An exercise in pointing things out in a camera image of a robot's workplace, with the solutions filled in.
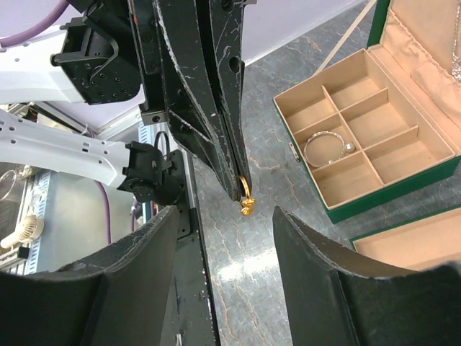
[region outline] box divider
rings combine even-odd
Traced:
[[[387,90],[388,90],[388,88],[382,88],[382,89],[378,90],[377,92],[374,92],[373,94],[371,94],[371,95],[369,95],[367,97],[364,97],[360,101],[357,101],[357,102],[353,103],[352,105],[349,105],[349,106],[347,106],[347,107],[345,107],[345,108],[343,108],[341,110],[338,110],[338,111],[339,112],[344,112],[345,110],[349,110],[350,108],[353,108],[353,107],[359,105],[363,101],[366,101],[367,99],[371,99],[372,97],[376,97],[376,95],[378,95],[378,94],[380,94],[382,92],[386,92]]]
[[[372,162],[370,161],[370,158],[368,157],[367,153],[365,153],[365,151],[362,151],[362,153],[363,153],[363,156],[364,156],[364,158],[365,158],[365,161],[366,161],[366,162],[368,163],[368,165],[371,167],[373,173],[375,173],[376,178],[379,180],[380,184],[381,184],[382,186],[384,186],[384,185],[385,185],[384,180],[382,180],[382,178],[381,178],[380,174],[377,172],[375,166],[373,166],[373,164],[372,164]]]
[[[384,146],[386,144],[389,144],[390,142],[395,142],[400,138],[413,137],[413,136],[417,137],[418,132],[419,132],[419,126],[415,125],[415,126],[409,128],[408,130],[405,130],[405,131],[402,131],[400,133],[397,133],[396,135],[394,135],[392,137],[389,137],[389,138],[387,138],[387,139],[385,139],[385,140],[383,140],[381,142],[375,143],[372,146],[369,146],[369,147],[365,148],[364,151],[367,154],[369,151],[371,151],[373,149],[376,149],[376,148],[379,148],[380,146]]]
[[[312,173],[319,173],[320,171],[324,170],[325,168],[327,167],[330,167],[330,166],[333,166],[334,164],[338,164],[339,162],[342,162],[342,161],[346,161],[347,159],[350,159],[351,157],[353,156],[356,156],[356,155],[360,155],[360,154],[363,154],[363,150],[357,150],[355,151],[354,153],[352,154],[349,154],[349,155],[346,155],[345,157],[339,159],[339,160],[336,160],[335,162],[333,162],[332,164],[326,164],[325,166],[322,166],[322,167],[319,167],[319,168],[315,168],[315,169],[312,169],[310,168],[310,171]]]
[[[312,127],[316,126],[317,124],[323,123],[323,122],[327,121],[328,119],[331,119],[331,118],[337,117],[337,116],[338,116],[338,113],[334,113],[332,115],[329,115],[328,117],[325,117],[324,119],[316,121],[314,124],[310,124],[308,126],[305,126],[304,128],[302,128],[302,129],[300,129],[300,130],[298,130],[296,132],[293,132],[293,138],[296,138],[300,133],[306,131],[307,129],[312,128]]]
[[[322,90],[323,90],[323,95],[325,96],[325,98],[330,102],[330,104],[333,106],[334,110],[339,113],[339,108],[338,106],[336,106],[336,103],[333,101],[333,99],[331,98],[331,95],[330,93],[328,92],[328,90],[325,88],[325,86],[322,84]]]
[[[341,114],[341,112],[338,112],[339,114],[339,119],[341,120],[341,124],[344,126],[344,128],[349,131],[349,134],[351,135],[352,137],[352,140],[354,141],[354,144],[356,146],[357,149],[359,150],[362,150],[362,145],[360,144],[359,140],[357,139],[357,137],[355,136],[354,132],[351,130],[351,128],[349,127],[349,124],[347,123],[346,119],[344,119],[343,115]]]

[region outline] jewelry box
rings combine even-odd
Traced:
[[[461,159],[459,5],[378,0],[368,49],[274,98],[332,222],[455,172]],[[325,132],[335,135],[305,148]],[[344,153],[345,143],[353,152]]]
[[[461,208],[450,208],[351,239],[355,251],[409,270],[461,261]]]

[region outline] table surface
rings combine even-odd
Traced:
[[[333,225],[305,168],[295,161],[273,97],[313,74],[357,17],[360,5],[251,64],[245,71],[242,122],[253,180],[255,213],[240,215],[214,174],[195,162],[200,212],[223,346],[292,345],[272,236],[280,205],[315,230],[349,245],[349,239],[461,203],[461,170],[440,183]],[[369,13],[336,55],[365,47]]]

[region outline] white fan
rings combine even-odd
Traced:
[[[10,249],[17,243],[32,243],[43,232],[43,220],[35,215],[26,216],[13,233],[0,241],[0,246]]]

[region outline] silver bangle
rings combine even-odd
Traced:
[[[342,159],[343,157],[345,157],[347,154],[350,154],[352,152],[354,152],[355,150],[355,145],[352,143],[352,142],[346,142],[339,133],[336,133],[336,132],[332,132],[332,131],[319,131],[317,133],[314,133],[309,139],[308,141],[306,142],[306,144],[304,145],[304,158],[305,160],[307,161],[307,163],[309,165],[311,165],[312,167],[315,167],[315,168],[320,168],[320,167],[323,167],[325,166],[325,164],[321,164],[321,165],[318,165],[318,164],[313,164],[311,161],[309,161],[309,158],[308,158],[308,146],[309,144],[312,143],[312,141],[318,137],[322,137],[322,136],[335,136],[337,139],[339,139],[341,141],[341,143],[343,144],[343,148],[341,150],[341,155],[339,155],[339,157],[335,160],[329,160],[327,164],[332,164],[333,162],[339,160],[339,159]]]

